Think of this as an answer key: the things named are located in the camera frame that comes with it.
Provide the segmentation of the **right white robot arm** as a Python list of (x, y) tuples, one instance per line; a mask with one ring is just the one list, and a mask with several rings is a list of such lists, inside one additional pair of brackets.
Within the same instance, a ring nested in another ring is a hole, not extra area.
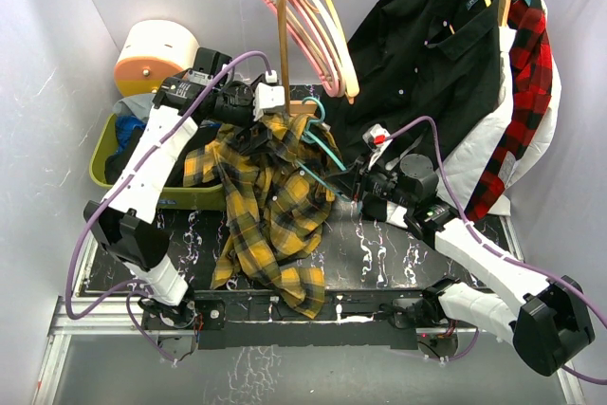
[(511, 344), (534, 372), (549, 377), (595, 339), (580, 286), (529, 269), (463, 220), (437, 194), (439, 178), (426, 156), (409, 155), (392, 171), (369, 156), (350, 168), (351, 195), (395, 204), (405, 230), (464, 267), (487, 286), (478, 291), (445, 277), (428, 286), (407, 312), (415, 322), (467, 322)]

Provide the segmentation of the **teal plastic hanger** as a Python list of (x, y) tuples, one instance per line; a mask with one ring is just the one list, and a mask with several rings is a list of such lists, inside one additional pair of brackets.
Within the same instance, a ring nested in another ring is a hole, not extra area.
[[(319, 136), (315, 135), (310, 130), (311, 125), (320, 126), (321, 129), (323, 129), (325, 109), (322, 102), (318, 98), (313, 96), (304, 97), (301, 100), (301, 107), (304, 107), (304, 105), (309, 101), (320, 109), (321, 114), (318, 119), (310, 117), (306, 113), (302, 113), (296, 116), (295, 121), (296, 126), (298, 127), (299, 142), (304, 142), (308, 145), (318, 147), (339, 168), (341, 172), (345, 172), (346, 167), (342, 163), (341, 159), (338, 157), (336, 152), (329, 145), (327, 145)], [(354, 198), (352, 196), (348, 196), (343, 191), (340, 191), (337, 188), (331, 186), (322, 177), (318, 176), (314, 171), (312, 171), (303, 161), (298, 160), (297, 164), (306, 174), (311, 176), (316, 182), (322, 185), (328, 192), (333, 194), (335, 197), (343, 201), (354, 201)]]

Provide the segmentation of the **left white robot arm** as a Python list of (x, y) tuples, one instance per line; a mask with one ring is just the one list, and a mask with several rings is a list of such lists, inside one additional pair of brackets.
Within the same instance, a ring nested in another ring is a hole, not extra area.
[(266, 69), (252, 83), (230, 78), (238, 64), (254, 55), (249, 51), (166, 78), (117, 182), (102, 201), (90, 201), (84, 208), (86, 230), (133, 274), (142, 308), (176, 328), (193, 322), (196, 306), (191, 286), (168, 255), (169, 235), (154, 224), (156, 206), (179, 155), (200, 126), (216, 121), (249, 127), (266, 109), (284, 105), (275, 70)]

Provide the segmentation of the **yellow plaid shirt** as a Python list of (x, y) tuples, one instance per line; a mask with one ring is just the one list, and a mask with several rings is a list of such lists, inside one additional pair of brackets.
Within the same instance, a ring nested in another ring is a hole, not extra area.
[(322, 240), (322, 226), (336, 196), (320, 181), (336, 171), (331, 157), (338, 149), (324, 129), (316, 134), (326, 151), (304, 142), (308, 120), (305, 114), (262, 117), (270, 138), (261, 152), (251, 155), (233, 145), (235, 127), (222, 126), (212, 142), (186, 155), (183, 184), (198, 187), (219, 181), (224, 190), (229, 236), (211, 287), (219, 288), (242, 272), (313, 319), (324, 303), (324, 275), (317, 267), (299, 267), (296, 262)]

